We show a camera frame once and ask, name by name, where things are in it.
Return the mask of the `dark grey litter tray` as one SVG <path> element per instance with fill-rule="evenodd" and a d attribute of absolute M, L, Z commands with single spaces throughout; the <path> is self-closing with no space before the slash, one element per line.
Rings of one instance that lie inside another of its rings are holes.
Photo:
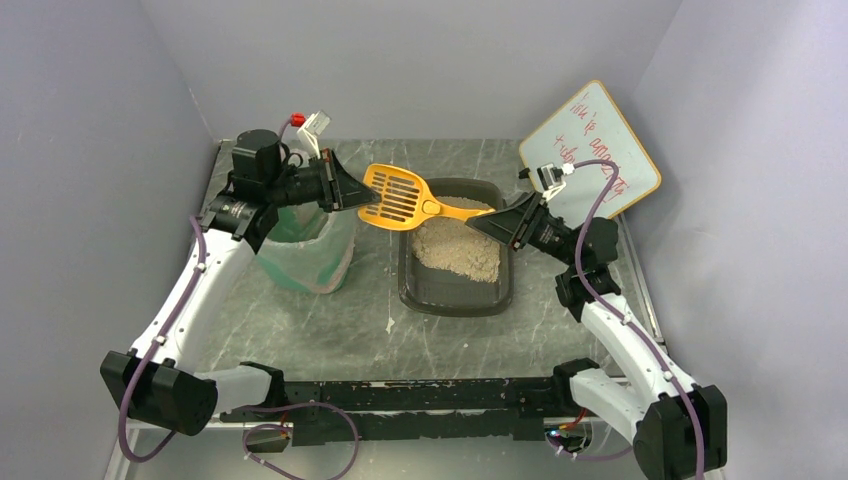
<path fill-rule="evenodd" d="M 431 178 L 431 192 L 444 199 L 460 197 L 501 209 L 506 201 L 493 183 L 463 178 Z M 496 280 L 473 280 L 448 270 L 430 268 L 413 253 L 413 234 L 399 234 L 398 291 L 409 308 L 437 316 L 483 317 L 498 315 L 510 305 L 514 293 L 513 253 L 497 246 L 500 260 Z"/>

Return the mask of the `yellow litter scoop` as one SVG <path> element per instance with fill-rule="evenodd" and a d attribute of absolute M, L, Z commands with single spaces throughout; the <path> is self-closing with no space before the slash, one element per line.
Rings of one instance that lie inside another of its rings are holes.
<path fill-rule="evenodd" d="M 388 231 L 411 231 L 432 218 L 466 220 L 493 213 L 494 209 L 470 209 L 438 200 L 418 174 L 388 164 L 371 164 L 363 183 L 380 197 L 376 204 L 360 207 L 358 217 L 366 224 Z"/>

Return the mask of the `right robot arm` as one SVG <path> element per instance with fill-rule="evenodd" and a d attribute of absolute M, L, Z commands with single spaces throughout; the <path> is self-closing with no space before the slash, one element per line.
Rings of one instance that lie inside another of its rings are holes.
<path fill-rule="evenodd" d="M 594 362 L 555 370 L 563 399 L 585 408 L 628 441 L 648 479 L 703 479 L 728 460 L 728 405 L 715 385 L 702 386 L 665 353 L 635 318 L 609 265 L 618 225 L 590 215 L 577 228 L 553 216 L 543 196 L 524 194 L 466 225 L 517 251 L 532 246 L 567 265 L 556 276 L 560 304 L 598 340 L 628 381 L 622 386 Z"/>

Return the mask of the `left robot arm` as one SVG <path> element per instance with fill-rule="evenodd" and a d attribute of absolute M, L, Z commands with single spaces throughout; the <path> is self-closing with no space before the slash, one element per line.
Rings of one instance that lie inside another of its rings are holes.
<path fill-rule="evenodd" d="M 100 374 L 121 427 L 133 419 L 193 436 L 216 414 L 285 401 L 279 369 L 244 362 L 199 372 L 204 337 L 277 224 L 280 208 L 314 204 L 330 213 L 380 200 L 328 148 L 303 161 L 290 162 L 285 154 L 274 131 L 255 129 L 237 137 L 227 187 L 191 218 L 195 244 L 165 303 L 127 352 L 106 354 Z"/>

